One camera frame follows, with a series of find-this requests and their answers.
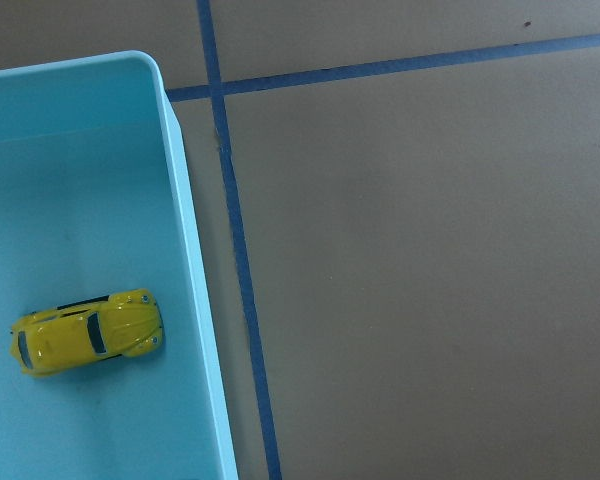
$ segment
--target blue tape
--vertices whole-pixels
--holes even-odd
[[[209,98],[211,93],[209,85],[198,85],[196,87],[172,88],[167,90],[167,98],[170,102],[183,102],[185,100],[198,100]]]
[[[500,47],[462,50],[451,53],[424,55],[421,57],[401,58],[397,60],[385,60],[382,62],[363,63],[359,65],[325,68],[322,70],[287,73],[270,77],[235,80],[232,82],[223,83],[222,91],[224,95],[235,95],[238,93],[258,92],[276,88],[310,85],[313,83],[333,82],[336,80],[345,80],[350,78],[385,75],[388,73],[408,72],[427,68],[448,67],[451,65],[461,65],[465,63],[487,62],[504,58],[539,55],[542,53],[579,50],[592,47],[600,47],[600,34],[560,38],[555,40],[542,40],[538,42],[520,43]],[[202,93],[201,91],[195,90],[202,87],[191,88],[194,89],[191,92],[193,94]],[[202,98],[194,96],[189,97],[187,96],[187,89],[179,89],[178,91],[171,90],[169,92],[170,99],[171,92],[174,92],[174,100],[172,101]]]
[[[229,222],[231,224],[233,236],[238,283],[240,284],[244,316],[247,322],[247,331],[249,333],[251,368],[255,383],[256,400],[258,404],[258,413],[260,415],[267,468],[269,470],[270,480],[281,480],[282,473],[280,471],[278,443],[273,423],[273,413],[271,411],[271,399],[269,397],[269,386],[267,383],[267,372],[265,370],[264,354],[262,351],[262,340],[260,339],[260,329],[258,327],[258,312],[256,310],[253,295],[253,284],[251,282],[249,257],[247,255],[247,244],[244,236],[244,225],[242,223],[238,184],[233,170],[229,123],[227,121],[227,111],[224,103],[220,64],[218,61],[218,51],[216,48],[209,0],[198,0],[198,15],[200,19],[202,47],[207,66],[207,78],[209,80],[209,95],[211,97],[213,119],[220,142],[219,153],[222,179],[225,186]]]

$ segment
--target gray floor tile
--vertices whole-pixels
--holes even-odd
[[[267,478],[267,468],[211,105],[197,100],[174,108],[185,141],[238,472],[242,480],[259,480]]]
[[[212,7],[225,80],[600,33],[600,0],[218,0]]]
[[[0,1],[0,69],[142,50],[167,88],[207,83],[195,2]]]
[[[600,479],[600,48],[227,108],[285,480]]]

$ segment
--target light blue plastic bin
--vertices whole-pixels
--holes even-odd
[[[33,379],[32,310],[149,288],[161,349]],[[0,72],[0,480],[235,479],[180,128],[123,52]]]

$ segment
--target yellow toy car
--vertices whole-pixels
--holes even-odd
[[[44,377],[118,355],[149,353],[162,343],[162,320],[151,292],[139,289],[31,313],[11,333],[9,351],[22,372]]]

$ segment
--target car rear window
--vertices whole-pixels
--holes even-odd
[[[99,355],[107,353],[102,339],[102,332],[100,332],[100,321],[97,313],[89,315],[89,318],[87,318],[87,331],[89,332],[89,340],[91,340],[93,351]]]
[[[22,363],[26,365],[28,369],[32,369],[31,357],[29,356],[29,349],[27,348],[27,336],[24,332],[18,332],[18,350],[20,350],[20,358]]]

